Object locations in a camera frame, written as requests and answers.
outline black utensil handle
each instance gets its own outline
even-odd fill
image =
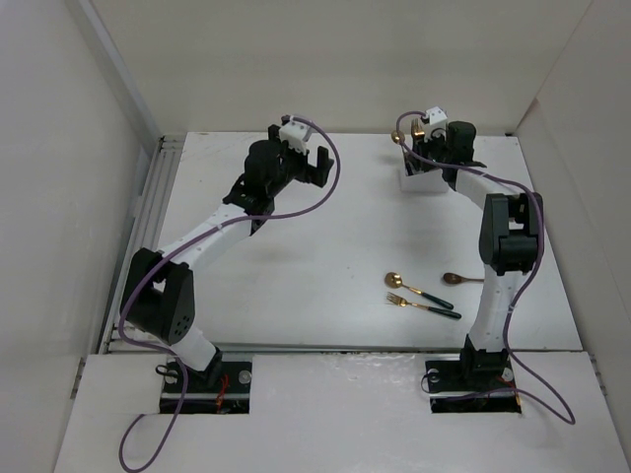
[[[434,304],[438,304],[444,308],[449,308],[449,309],[454,308],[453,304],[450,304],[447,301],[443,301],[442,299],[439,299],[436,296],[432,296],[431,294],[423,293],[421,296],[423,296],[425,299],[429,301],[432,301]]]
[[[454,320],[460,320],[462,318],[462,315],[460,315],[459,313],[447,310],[446,308],[427,307],[427,309],[430,312],[439,313],[440,315],[444,315],[445,317],[449,317]]]

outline cable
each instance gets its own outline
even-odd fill
[[[289,118],[289,116],[283,116],[283,120],[285,120],[286,118]],[[123,307],[122,311],[120,312],[120,319],[118,320],[118,336],[120,337],[120,339],[122,341],[124,341],[124,342],[126,342],[126,343],[128,343],[130,345],[135,345],[137,347],[143,347],[143,348],[149,348],[151,350],[156,350],[157,352],[164,353],[166,355],[175,357],[175,360],[177,361],[177,364],[179,365],[179,368],[181,369],[181,372],[182,372],[181,396],[179,397],[179,400],[177,402],[177,406],[175,407],[174,415],[171,418],[171,421],[169,422],[169,425],[167,426],[167,429],[165,430],[165,434],[163,435],[162,439],[160,440],[160,443],[158,444],[158,447],[156,448],[156,451],[151,456],[151,458],[147,461],[147,463],[145,463],[140,468],[130,468],[125,463],[125,459],[123,457],[123,449],[125,447],[125,441],[127,440],[127,436],[129,436],[129,433],[134,428],[134,426],[143,417],[145,417],[145,414],[139,415],[131,423],[131,425],[127,428],[127,431],[125,431],[125,434],[122,436],[122,439],[120,440],[120,446],[118,447],[118,461],[120,462],[120,466],[122,467],[122,469],[124,471],[126,471],[127,473],[140,473],[141,471],[145,471],[147,468],[149,468],[151,466],[151,464],[154,461],[156,461],[156,458],[158,458],[158,455],[160,454],[160,451],[162,450],[163,446],[165,445],[165,442],[167,441],[167,438],[169,437],[169,434],[171,433],[171,430],[174,427],[175,420],[177,419],[177,416],[179,415],[179,413],[181,411],[181,408],[182,408],[182,405],[184,403],[184,396],[186,394],[186,389],[188,389],[188,372],[186,370],[186,366],[184,365],[182,360],[180,360],[179,357],[173,351],[171,351],[169,348],[164,347],[162,345],[156,345],[156,344],[153,344],[153,343],[140,342],[140,341],[137,341],[137,340],[133,340],[132,338],[129,338],[125,334],[125,331],[124,331],[125,320],[127,319],[127,315],[129,314],[129,310],[131,310],[131,307],[134,305],[134,303],[138,299],[138,296],[140,295],[140,292],[143,290],[143,288],[145,286],[147,286],[147,284],[149,284],[150,281],[152,281],[154,279],[154,276],[169,261],[171,261],[173,258],[178,256],[183,251],[186,251],[187,249],[189,249],[190,247],[194,246],[195,244],[198,244],[203,239],[206,239],[206,238],[216,234],[217,232],[219,232],[220,229],[225,228],[228,225],[233,225],[233,224],[236,224],[238,222],[244,222],[244,221],[251,221],[251,220],[261,220],[261,221],[285,220],[285,219],[291,219],[291,218],[294,218],[294,217],[300,217],[300,216],[306,215],[309,212],[312,212],[315,209],[321,207],[324,204],[324,202],[326,202],[330,198],[330,196],[333,194],[333,191],[337,187],[337,184],[339,183],[339,176],[340,176],[340,173],[341,173],[341,160],[339,158],[339,152],[337,151],[337,148],[335,147],[335,144],[333,143],[333,141],[330,139],[330,137],[326,134],[326,132],[322,128],[317,126],[312,121],[307,120],[307,119],[305,119],[305,118],[303,118],[301,116],[296,116],[296,115],[293,115],[292,119],[294,121],[299,122],[299,123],[303,123],[303,124],[311,127],[312,129],[314,129],[315,131],[317,131],[317,133],[319,133],[321,135],[321,137],[324,139],[324,141],[326,141],[326,143],[330,147],[331,151],[333,152],[333,155],[335,156],[335,178],[333,179],[333,183],[331,184],[331,187],[328,189],[328,191],[326,192],[324,197],[322,197],[319,201],[317,201],[311,207],[308,207],[308,208],[306,208],[304,210],[300,210],[300,211],[297,211],[297,212],[290,212],[288,214],[280,214],[280,215],[246,215],[246,216],[242,216],[242,217],[236,217],[234,219],[227,220],[226,222],[224,222],[223,224],[221,224],[218,227],[213,227],[212,229],[208,230],[207,232],[204,232],[203,234],[201,234],[199,236],[196,236],[195,238],[191,239],[190,241],[187,241],[186,243],[184,243],[179,248],[175,249],[174,251],[172,251],[168,255],[164,256],[160,260],[160,262],[158,264],[156,264],[156,266],[154,266],[145,275],[144,278],[142,278],[142,280],[138,283],[138,286],[136,286],[136,288],[133,290],[133,292],[129,296],[129,299],[127,300],[127,303]]]
[[[396,120],[396,132],[400,135],[402,135],[401,132],[401,120],[403,118],[405,118],[406,116],[410,116],[410,115],[420,115],[422,117],[426,116],[426,113],[423,111],[406,111],[405,113],[401,114],[397,120]],[[559,419],[561,419],[563,422],[573,426],[576,424],[576,417],[574,417],[574,413],[572,412],[572,409],[570,408],[570,406],[568,405],[568,403],[566,402],[566,400],[563,398],[563,396],[561,395],[561,393],[559,393],[559,391],[557,391],[554,386],[552,386],[552,384],[550,384],[548,381],[546,381],[543,376],[541,376],[540,374],[536,373],[533,369],[529,368],[528,366],[526,366],[526,364],[524,362],[522,362],[522,360],[520,360],[516,355],[515,355],[515,351],[511,348],[511,346],[509,345],[509,326],[511,325],[511,320],[513,319],[513,312],[515,311],[515,306],[517,305],[517,302],[520,300],[520,298],[522,297],[522,295],[524,294],[524,292],[526,291],[526,289],[528,288],[528,286],[530,286],[530,283],[532,282],[532,280],[534,279],[534,277],[536,276],[536,274],[539,271],[539,267],[541,265],[541,260],[543,258],[543,245],[544,245],[544,232],[545,232],[545,227],[544,227],[544,222],[543,222],[543,212],[541,211],[538,202],[536,201],[535,197],[534,197],[534,193],[528,189],[525,185],[521,184],[520,182],[516,182],[513,180],[508,180],[508,179],[504,179],[502,177],[497,177],[495,175],[491,175],[488,174],[482,170],[476,169],[476,168],[468,168],[466,166],[459,166],[459,165],[450,165],[447,163],[437,163],[435,161],[432,160],[428,160],[427,158],[423,158],[422,156],[414,153],[414,151],[405,144],[405,140],[401,140],[400,141],[400,146],[401,148],[403,148],[407,153],[409,153],[410,155],[412,155],[414,158],[421,160],[423,163],[426,163],[428,165],[432,165],[435,166],[437,168],[442,168],[442,169],[458,169],[458,170],[464,170],[466,172],[471,172],[473,174],[477,174],[477,175],[481,175],[483,177],[486,177],[489,180],[492,180],[493,182],[498,182],[501,184],[506,184],[506,185],[512,185],[514,187],[517,187],[518,189],[521,189],[527,196],[528,200],[530,201],[530,203],[534,206],[534,210],[536,213],[536,220],[537,220],[537,224],[539,227],[539,235],[538,235],[538,250],[537,250],[537,255],[536,255],[536,260],[534,262],[534,266],[532,268],[532,271],[530,272],[530,275],[528,276],[528,278],[526,279],[526,281],[522,284],[522,286],[519,288],[519,290],[517,291],[517,293],[515,294],[515,296],[513,297],[513,300],[511,301],[511,303],[508,306],[508,314],[506,317],[506,322],[504,323],[504,330],[502,332],[502,336],[504,339],[504,346],[506,347],[506,351],[509,353],[509,356],[511,357],[511,359],[513,361],[515,361],[515,363],[517,363],[520,367],[522,367],[522,369],[524,369],[526,372],[528,372],[530,375],[532,375],[535,379],[537,379],[539,382],[541,382],[545,387],[547,387],[549,389],[549,391],[554,394],[556,396],[556,398],[559,400],[559,402],[563,405],[563,408],[566,410],[568,417],[564,417],[563,414],[559,413],[556,409],[554,409],[552,406],[550,406],[547,402],[543,401],[541,398],[535,396],[534,394],[528,392],[528,391],[524,391],[523,389],[519,389],[516,387],[503,387],[503,388],[499,388],[499,389],[493,389],[487,392],[473,392],[471,394],[466,394],[463,396],[455,396],[455,397],[450,397],[448,399],[451,399],[453,401],[463,401],[466,399],[474,399],[474,398],[478,398],[478,397],[483,397],[483,396],[488,396],[489,394],[492,393],[496,393],[496,392],[514,392],[514,393],[518,393],[518,394],[522,394],[524,396],[530,397],[532,399],[534,399],[536,402],[538,402],[541,406],[543,406],[545,409],[547,409],[548,411],[550,411],[552,414],[554,414],[556,417],[558,417]]]

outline utensil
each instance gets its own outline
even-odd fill
[[[387,273],[385,281],[386,281],[386,286],[388,286],[389,288],[393,288],[393,289],[405,288],[412,291],[414,294],[418,294],[422,298],[427,299],[428,301],[432,301],[434,304],[441,305],[444,308],[454,308],[453,304],[448,303],[447,301],[443,301],[442,299],[439,299],[436,296],[427,294],[426,292],[421,291],[420,289],[410,288],[409,286],[405,286],[403,284],[403,280],[401,279],[401,276],[397,273]]]
[[[460,276],[456,273],[445,273],[443,275],[443,281],[452,286],[461,283],[483,283],[484,279],[482,278],[465,278],[464,276]]]
[[[398,305],[399,307],[406,307],[407,305],[413,305],[416,308],[422,308],[423,310],[429,310],[430,312],[439,313],[440,315],[444,315],[445,317],[449,317],[454,320],[460,320],[462,318],[462,315],[460,315],[459,313],[453,312],[451,310],[447,310],[446,308],[438,308],[438,307],[431,307],[429,305],[411,303],[405,300],[404,298],[402,298],[401,296],[397,296],[396,294],[393,294],[393,293],[387,293],[386,300],[391,304]]]

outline fork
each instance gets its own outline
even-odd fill
[[[399,307],[406,307],[407,305],[413,305],[417,308],[422,308],[424,310],[429,310],[430,312],[439,313],[440,315],[444,315],[445,317],[449,317],[454,320],[460,320],[462,318],[462,315],[452,310],[447,310],[446,308],[431,307],[429,305],[411,303],[407,301],[406,299],[402,298],[401,296],[397,296],[396,294],[393,294],[393,293],[387,293],[386,300],[391,304],[398,305]]]

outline purple cable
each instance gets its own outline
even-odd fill
[[[319,208],[320,206],[322,206],[322,204],[324,204],[324,202],[326,202],[330,198],[330,196],[333,194],[333,191],[335,190],[335,188],[337,187],[337,184],[339,182],[339,176],[340,176],[340,172],[341,172],[341,161],[340,161],[340,158],[339,158],[339,152],[337,151],[337,148],[335,147],[335,144],[330,139],[330,137],[326,134],[326,132],[324,130],[322,130],[319,126],[317,126],[315,123],[313,123],[313,122],[311,122],[311,121],[309,121],[309,120],[307,120],[305,118],[302,118],[300,116],[296,116],[296,115],[293,116],[293,120],[294,121],[298,121],[299,123],[304,123],[307,126],[310,126],[315,131],[317,131],[322,136],[322,138],[324,138],[324,140],[326,141],[326,143],[330,147],[331,151],[333,152],[333,155],[335,156],[335,178],[333,179],[333,183],[332,183],[330,189],[328,189],[328,192],[326,192],[324,197],[322,197],[318,202],[316,202],[311,207],[308,207],[307,209],[300,210],[298,212],[291,212],[289,214],[281,214],[281,215],[247,215],[247,216],[243,216],[243,217],[237,217],[235,219],[227,220],[226,222],[221,224],[221,228],[225,228],[228,225],[232,225],[232,224],[236,224],[238,222],[244,222],[244,221],[248,221],[248,220],[284,220],[284,219],[291,219],[291,218],[294,218],[294,217],[300,217],[300,216],[308,214],[309,212],[312,212],[313,210],[315,210],[315,209]],[[152,457],[147,461],[147,463],[145,463],[140,468],[135,468],[134,469],[134,468],[130,468],[129,466],[127,466],[127,464],[125,463],[125,459],[123,457],[123,449],[125,447],[125,441],[127,440],[127,436],[129,436],[129,433],[134,428],[134,426],[138,423],[138,421],[140,421],[143,417],[145,417],[145,414],[139,415],[131,423],[131,425],[125,431],[125,434],[122,436],[122,439],[120,440],[120,446],[118,448],[118,461],[120,462],[120,466],[122,467],[122,469],[125,470],[127,473],[140,473],[141,471],[145,471],[147,468],[149,468],[151,466],[151,464],[156,460],[156,458],[158,458],[158,455],[160,454],[160,451],[162,450],[163,446],[165,445],[165,442],[167,441],[167,438],[169,437],[169,434],[171,433],[171,430],[174,427],[175,420],[177,419],[177,416],[179,415],[179,413],[181,411],[181,408],[182,408],[182,405],[184,403],[184,396],[186,394],[186,389],[188,388],[188,372],[186,371],[186,366],[179,359],[179,357],[173,351],[169,350],[167,347],[164,347],[164,346],[161,346],[161,345],[156,345],[156,344],[153,344],[153,343],[139,342],[137,340],[133,340],[133,339],[129,338],[125,334],[125,331],[124,331],[125,320],[127,319],[127,315],[129,314],[129,310],[131,310],[131,307],[136,302],[136,299],[138,299],[138,296],[140,295],[140,292],[142,291],[142,289],[147,284],[149,284],[149,282],[151,280],[153,280],[154,276],[158,273],[158,271],[160,271],[169,261],[171,261],[177,255],[179,255],[183,251],[186,251],[187,249],[189,249],[190,247],[192,247],[195,244],[199,243],[203,239],[206,239],[206,238],[216,234],[217,232],[219,232],[219,230],[220,230],[220,227],[214,227],[214,228],[210,229],[209,231],[207,231],[207,232],[205,232],[205,233],[203,233],[203,234],[201,234],[199,236],[196,236],[195,238],[191,239],[190,241],[187,241],[186,243],[184,243],[179,248],[175,249],[173,252],[171,252],[167,256],[164,256],[160,260],[160,262],[156,266],[154,266],[151,269],[151,271],[149,271],[145,275],[145,277],[140,281],[140,283],[138,283],[138,286],[136,286],[134,291],[131,293],[131,295],[129,296],[129,299],[127,300],[127,303],[125,304],[125,306],[123,307],[122,311],[120,312],[120,319],[118,320],[118,336],[120,337],[120,339],[122,341],[127,342],[130,345],[135,345],[137,347],[143,347],[143,348],[149,348],[149,349],[152,349],[152,350],[156,350],[156,351],[158,351],[160,353],[164,353],[166,355],[174,356],[175,360],[179,364],[179,368],[181,369],[181,371],[183,373],[181,396],[179,397],[179,400],[177,402],[177,406],[175,406],[174,415],[171,418],[171,421],[169,422],[169,426],[165,430],[165,434],[163,435],[162,439],[160,440],[160,443],[158,444],[158,447],[156,448],[156,451],[154,452]]]
[[[399,136],[404,136],[401,133],[401,129],[400,129],[401,120],[403,118],[405,118],[406,116],[410,116],[410,115],[420,115],[422,117],[426,116],[425,112],[423,112],[423,111],[407,111],[407,112],[403,113],[402,115],[400,115],[397,118],[397,120],[396,120],[396,132],[399,134]],[[522,297],[522,295],[524,294],[524,292],[526,291],[528,286],[530,286],[530,283],[532,282],[532,280],[534,279],[534,277],[538,273],[539,267],[541,265],[541,259],[543,258],[543,244],[544,244],[544,240],[545,240],[545,238],[544,238],[545,228],[544,228],[544,222],[543,222],[543,213],[542,213],[541,208],[539,207],[539,205],[538,205],[538,203],[537,203],[537,201],[536,201],[536,199],[534,197],[534,194],[532,193],[532,191],[530,189],[528,189],[525,185],[521,184],[520,182],[515,182],[513,180],[503,179],[503,178],[497,177],[495,175],[487,174],[486,172],[484,172],[484,171],[482,171],[480,169],[469,168],[469,167],[466,167],[466,166],[449,165],[449,164],[446,164],[446,163],[436,163],[436,162],[434,162],[432,160],[428,160],[427,158],[423,158],[422,156],[419,156],[418,154],[414,153],[414,151],[412,151],[410,149],[410,147],[405,144],[405,140],[404,139],[401,140],[400,145],[401,145],[401,147],[403,149],[405,149],[405,151],[407,153],[409,153],[414,158],[416,158],[418,160],[421,160],[422,162],[424,162],[426,164],[433,165],[433,166],[435,166],[437,168],[464,170],[466,172],[471,172],[473,174],[477,174],[477,175],[481,175],[483,177],[486,177],[487,179],[492,180],[493,182],[498,182],[498,183],[501,183],[501,184],[512,185],[514,187],[517,187],[517,188],[521,189],[526,194],[526,196],[529,199],[530,203],[534,206],[535,213],[536,213],[536,220],[537,220],[537,224],[538,224],[538,227],[539,227],[538,251],[537,251],[537,255],[536,255],[536,260],[534,262],[534,266],[532,268],[532,271],[530,272],[530,275],[528,276],[526,281],[522,284],[520,289],[517,291],[517,293],[515,294],[515,297],[511,301],[510,305],[507,307],[508,315],[506,317],[506,322],[504,323],[504,330],[502,332],[502,336],[504,338],[504,346],[506,347],[506,350],[509,353],[509,356],[511,357],[511,359],[513,359],[513,361],[515,361],[515,363],[517,363],[526,372],[530,373],[532,376],[534,376],[536,379],[538,379],[545,387],[547,387],[550,390],[550,392],[552,392],[552,394],[554,394],[556,396],[556,398],[561,402],[561,404],[565,408],[565,410],[566,410],[566,412],[567,412],[569,417],[564,417],[563,414],[559,413],[556,409],[554,409],[547,402],[543,401],[541,398],[537,397],[536,395],[531,394],[528,391],[524,391],[523,389],[518,389],[516,387],[515,388],[513,388],[513,387],[506,387],[506,388],[500,388],[500,389],[493,389],[493,390],[486,391],[486,392],[474,392],[474,393],[466,394],[466,395],[463,395],[463,396],[450,397],[448,399],[451,399],[453,401],[465,401],[467,399],[474,399],[474,398],[477,398],[477,397],[485,397],[485,396],[488,396],[488,395],[493,394],[493,393],[515,392],[515,393],[519,393],[519,394],[522,394],[524,396],[527,396],[527,397],[530,397],[530,398],[534,399],[536,402],[541,404],[544,408],[546,408],[548,411],[550,411],[556,417],[561,419],[563,422],[565,422],[567,424],[570,424],[571,426],[575,425],[576,424],[576,418],[574,417],[574,413],[572,412],[572,409],[570,408],[570,406],[568,405],[566,400],[559,393],[559,391],[557,391],[540,374],[536,373],[533,369],[527,367],[526,364],[524,362],[522,362],[516,356],[515,351],[509,345],[509,326],[511,324],[511,319],[513,318],[513,312],[515,311],[515,306],[517,305],[517,302],[520,300],[520,298]]]

